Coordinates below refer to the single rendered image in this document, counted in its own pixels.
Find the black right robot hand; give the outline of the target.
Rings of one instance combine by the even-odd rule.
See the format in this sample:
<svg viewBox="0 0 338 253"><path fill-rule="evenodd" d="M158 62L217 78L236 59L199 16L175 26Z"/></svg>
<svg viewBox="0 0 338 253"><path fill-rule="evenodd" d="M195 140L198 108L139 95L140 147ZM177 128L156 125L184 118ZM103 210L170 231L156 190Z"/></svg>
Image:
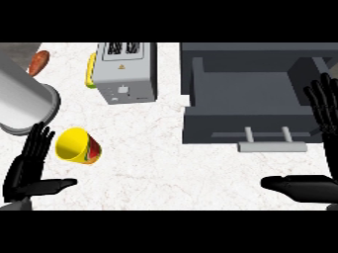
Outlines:
<svg viewBox="0 0 338 253"><path fill-rule="evenodd" d="M303 88L322 133L331 176L288 175L261 179L261 187L300 203L338 204L338 79L328 73Z"/></svg>

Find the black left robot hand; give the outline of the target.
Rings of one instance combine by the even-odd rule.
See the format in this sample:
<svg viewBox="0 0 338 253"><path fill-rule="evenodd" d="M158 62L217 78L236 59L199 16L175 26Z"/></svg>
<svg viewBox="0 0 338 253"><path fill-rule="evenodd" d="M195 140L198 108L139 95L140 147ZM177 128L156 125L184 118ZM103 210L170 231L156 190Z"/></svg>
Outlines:
<svg viewBox="0 0 338 253"><path fill-rule="evenodd" d="M56 133L44 123L32 126L25 146L14 158L3 184L3 198L5 203L19 202L32 196L57 194L65 188L76 184L76 180L42 179L45 158Z"/></svg>

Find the yellow cup with fruit print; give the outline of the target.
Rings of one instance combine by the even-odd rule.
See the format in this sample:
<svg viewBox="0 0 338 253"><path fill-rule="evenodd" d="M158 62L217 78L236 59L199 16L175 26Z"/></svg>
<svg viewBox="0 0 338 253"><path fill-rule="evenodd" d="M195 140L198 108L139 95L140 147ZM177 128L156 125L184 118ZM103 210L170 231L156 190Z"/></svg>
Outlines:
<svg viewBox="0 0 338 253"><path fill-rule="evenodd" d="M59 159L81 164L93 164L100 154L100 145L81 127L72 127L60 134L56 140L56 156Z"/></svg>

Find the dark grey open drawer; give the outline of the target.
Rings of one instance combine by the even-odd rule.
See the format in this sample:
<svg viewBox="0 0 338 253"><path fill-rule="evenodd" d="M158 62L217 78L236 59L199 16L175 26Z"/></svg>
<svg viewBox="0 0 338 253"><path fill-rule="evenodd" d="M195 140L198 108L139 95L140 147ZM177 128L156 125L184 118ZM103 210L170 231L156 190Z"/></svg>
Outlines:
<svg viewBox="0 0 338 253"><path fill-rule="evenodd" d="M282 128L295 141L319 143L319 126L303 88L328 71L323 59L304 57L280 72L208 72L192 60L190 106L184 108L184 143L238 143L252 130L257 141L282 141Z"/></svg>

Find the large white cylinder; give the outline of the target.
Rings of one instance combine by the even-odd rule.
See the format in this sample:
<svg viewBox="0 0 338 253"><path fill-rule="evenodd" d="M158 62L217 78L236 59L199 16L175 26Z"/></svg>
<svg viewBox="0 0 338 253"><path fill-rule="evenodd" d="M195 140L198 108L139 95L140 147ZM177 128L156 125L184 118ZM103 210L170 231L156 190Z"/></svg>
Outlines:
<svg viewBox="0 0 338 253"><path fill-rule="evenodd" d="M0 127L13 135L26 135L32 125L56 117L60 96L0 50Z"/></svg>

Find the orange sweet potato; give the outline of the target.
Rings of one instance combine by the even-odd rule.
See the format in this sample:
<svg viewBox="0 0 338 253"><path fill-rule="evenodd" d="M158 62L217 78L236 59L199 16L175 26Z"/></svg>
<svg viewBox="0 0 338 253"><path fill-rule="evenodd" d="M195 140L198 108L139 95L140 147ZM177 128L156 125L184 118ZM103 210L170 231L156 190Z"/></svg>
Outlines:
<svg viewBox="0 0 338 253"><path fill-rule="evenodd" d="M29 75L37 76L50 62L50 52L41 50L32 56L32 62L29 64Z"/></svg>

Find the dark grey cabinet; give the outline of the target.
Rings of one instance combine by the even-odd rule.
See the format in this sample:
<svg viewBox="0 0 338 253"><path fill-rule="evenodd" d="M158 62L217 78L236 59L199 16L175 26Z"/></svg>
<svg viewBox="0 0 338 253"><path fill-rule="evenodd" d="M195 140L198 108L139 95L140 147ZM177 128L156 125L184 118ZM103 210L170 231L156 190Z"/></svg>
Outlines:
<svg viewBox="0 0 338 253"><path fill-rule="evenodd" d="M326 67L338 62L338 42L181 42L180 94L189 94L192 60L207 72L288 72L300 58L319 57Z"/></svg>

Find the silver toaster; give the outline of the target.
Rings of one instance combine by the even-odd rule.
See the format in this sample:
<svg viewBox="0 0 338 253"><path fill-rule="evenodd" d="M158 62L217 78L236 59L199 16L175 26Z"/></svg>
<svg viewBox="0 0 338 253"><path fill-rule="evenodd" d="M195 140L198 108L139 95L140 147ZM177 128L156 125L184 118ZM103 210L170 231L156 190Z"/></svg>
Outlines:
<svg viewBox="0 0 338 253"><path fill-rule="evenodd" d="M158 44L100 42L91 80L109 105L158 99Z"/></svg>

